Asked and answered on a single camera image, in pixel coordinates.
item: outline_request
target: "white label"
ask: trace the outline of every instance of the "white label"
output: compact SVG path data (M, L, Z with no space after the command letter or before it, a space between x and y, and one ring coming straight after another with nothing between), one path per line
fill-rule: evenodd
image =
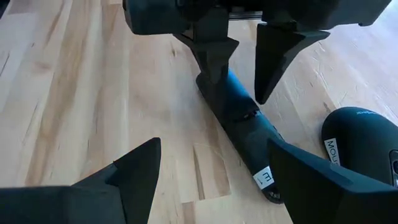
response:
M336 138L326 140L325 147L326 150L328 151L331 162L340 165L340 157L338 156Z
M261 190L274 183L269 166L254 174L253 178Z

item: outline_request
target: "wooden floor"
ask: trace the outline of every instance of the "wooden floor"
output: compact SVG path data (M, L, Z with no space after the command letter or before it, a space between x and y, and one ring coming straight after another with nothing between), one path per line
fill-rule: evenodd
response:
M120 2L12 0L0 20L0 187L73 184L158 136L149 223L291 223L203 101L189 49L133 35ZM320 126L342 106L398 123L396 21L395 1L373 26L337 27L299 54L261 106L288 142L325 156ZM230 65L252 95L256 24L230 25Z

